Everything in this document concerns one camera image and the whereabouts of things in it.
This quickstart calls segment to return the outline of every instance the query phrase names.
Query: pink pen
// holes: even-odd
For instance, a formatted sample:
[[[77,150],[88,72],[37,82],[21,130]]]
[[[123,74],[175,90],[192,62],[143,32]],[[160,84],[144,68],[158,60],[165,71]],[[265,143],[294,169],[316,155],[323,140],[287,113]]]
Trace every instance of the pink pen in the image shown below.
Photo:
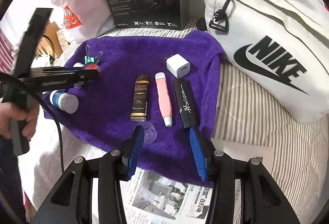
[[[155,82],[157,83],[159,107],[166,127],[172,126],[172,109],[168,94],[166,76],[163,72],[155,74]]]

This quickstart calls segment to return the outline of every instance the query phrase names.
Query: human hand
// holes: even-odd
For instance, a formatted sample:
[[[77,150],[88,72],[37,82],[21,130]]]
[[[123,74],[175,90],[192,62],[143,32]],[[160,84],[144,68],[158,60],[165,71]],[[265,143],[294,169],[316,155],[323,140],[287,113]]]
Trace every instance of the human hand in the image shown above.
[[[22,131],[22,135],[30,141],[36,132],[38,114],[39,103],[35,103],[29,112],[20,109],[17,105],[10,102],[0,103],[0,137],[11,139],[12,135],[10,134],[9,120],[13,118],[19,121],[25,120],[27,122]]]

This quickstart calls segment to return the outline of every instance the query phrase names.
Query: towel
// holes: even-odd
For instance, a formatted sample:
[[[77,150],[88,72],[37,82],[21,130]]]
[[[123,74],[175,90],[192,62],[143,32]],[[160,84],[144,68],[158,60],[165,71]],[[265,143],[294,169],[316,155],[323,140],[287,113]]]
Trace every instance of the towel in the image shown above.
[[[103,51],[99,63],[99,78],[87,82],[81,89],[66,90],[79,99],[78,110],[68,114],[50,104],[49,93],[44,100],[76,137],[107,152],[120,148],[130,138],[138,122],[130,121],[134,84],[137,75],[148,74],[147,121],[156,131],[157,139],[143,145],[138,167],[169,179],[204,185],[198,176],[193,158],[189,130],[184,130],[173,87],[175,77],[167,70],[166,59],[180,54],[190,62],[190,72],[184,77],[192,86],[200,131],[209,139],[213,135],[219,89],[219,65],[223,49],[216,39],[203,31],[192,31],[185,38],[162,37],[102,37],[85,41],[66,63],[67,67],[83,63],[86,45],[90,56]],[[164,72],[173,110],[173,125],[166,127],[162,119],[155,74]]]

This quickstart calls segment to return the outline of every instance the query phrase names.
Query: white usb charger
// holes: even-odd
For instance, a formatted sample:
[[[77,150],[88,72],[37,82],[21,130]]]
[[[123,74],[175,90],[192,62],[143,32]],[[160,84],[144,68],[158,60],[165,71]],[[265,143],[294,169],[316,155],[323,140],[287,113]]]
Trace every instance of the white usb charger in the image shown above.
[[[175,54],[167,59],[167,69],[176,78],[182,78],[190,72],[190,63],[179,54]]]

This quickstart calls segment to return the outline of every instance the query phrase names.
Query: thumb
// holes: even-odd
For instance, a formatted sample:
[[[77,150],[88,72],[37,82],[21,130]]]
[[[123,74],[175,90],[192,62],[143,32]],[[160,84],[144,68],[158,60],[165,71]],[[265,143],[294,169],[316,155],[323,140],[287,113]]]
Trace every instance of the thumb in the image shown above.
[[[17,105],[7,102],[0,104],[0,115],[5,118],[24,120],[27,117],[27,112],[20,109]]]

